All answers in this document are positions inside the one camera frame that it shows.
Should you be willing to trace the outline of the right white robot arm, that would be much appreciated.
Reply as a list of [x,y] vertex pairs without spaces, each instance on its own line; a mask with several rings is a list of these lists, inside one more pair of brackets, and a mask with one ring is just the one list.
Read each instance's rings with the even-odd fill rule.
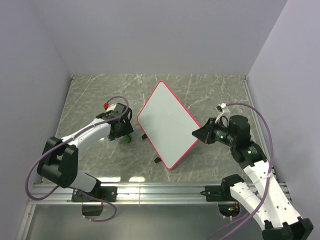
[[192,135],[205,144],[220,142],[230,147],[233,159],[249,177],[260,196],[256,196],[238,175],[221,181],[220,193],[226,200],[235,199],[254,218],[265,240],[306,240],[314,226],[292,206],[275,176],[271,162],[261,147],[251,139],[251,126],[245,116],[234,115],[227,126],[222,120],[209,118]]

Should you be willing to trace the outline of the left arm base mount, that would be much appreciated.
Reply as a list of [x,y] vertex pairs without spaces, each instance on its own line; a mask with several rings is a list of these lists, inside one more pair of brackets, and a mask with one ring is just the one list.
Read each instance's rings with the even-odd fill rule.
[[[72,189],[72,203],[81,203],[81,213],[84,219],[91,222],[106,222],[113,219],[117,214],[117,207],[115,202],[118,195],[118,188],[116,186],[100,186],[97,191],[84,192],[82,190]],[[94,219],[100,217],[106,206],[113,209],[111,216],[105,219]]]

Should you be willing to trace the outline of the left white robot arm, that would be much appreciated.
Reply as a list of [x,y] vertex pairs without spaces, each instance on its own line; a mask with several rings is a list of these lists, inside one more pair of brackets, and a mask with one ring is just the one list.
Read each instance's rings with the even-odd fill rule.
[[45,144],[37,173],[61,188],[83,192],[89,201],[102,199],[105,194],[101,181],[78,168],[80,156],[98,140],[107,137],[131,141],[132,109],[122,103],[105,104],[105,112],[96,116],[87,126],[62,138],[51,137]]

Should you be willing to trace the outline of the green whiteboard eraser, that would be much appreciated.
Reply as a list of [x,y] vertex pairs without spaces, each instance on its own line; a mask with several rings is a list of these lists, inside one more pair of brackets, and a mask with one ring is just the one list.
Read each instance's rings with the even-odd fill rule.
[[124,141],[129,144],[131,141],[132,141],[132,137],[130,134],[126,134],[124,137],[123,137]]

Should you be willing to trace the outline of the pink framed whiteboard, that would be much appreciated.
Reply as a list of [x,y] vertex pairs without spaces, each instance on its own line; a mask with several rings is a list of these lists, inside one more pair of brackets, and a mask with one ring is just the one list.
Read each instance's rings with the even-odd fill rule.
[[160,81],[137,115],[137,122],[168,170],[199,141],[201,125],[165,81]]

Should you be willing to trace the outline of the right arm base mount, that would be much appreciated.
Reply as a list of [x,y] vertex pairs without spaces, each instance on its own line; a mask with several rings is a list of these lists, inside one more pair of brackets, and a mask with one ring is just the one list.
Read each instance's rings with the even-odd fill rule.
[[205,197],[206,202],[217,202],[218,210],[223,218],[237,220],[246,213],[241,214],[239,201],[235,200],[221,185],[206,185],[200,192]]

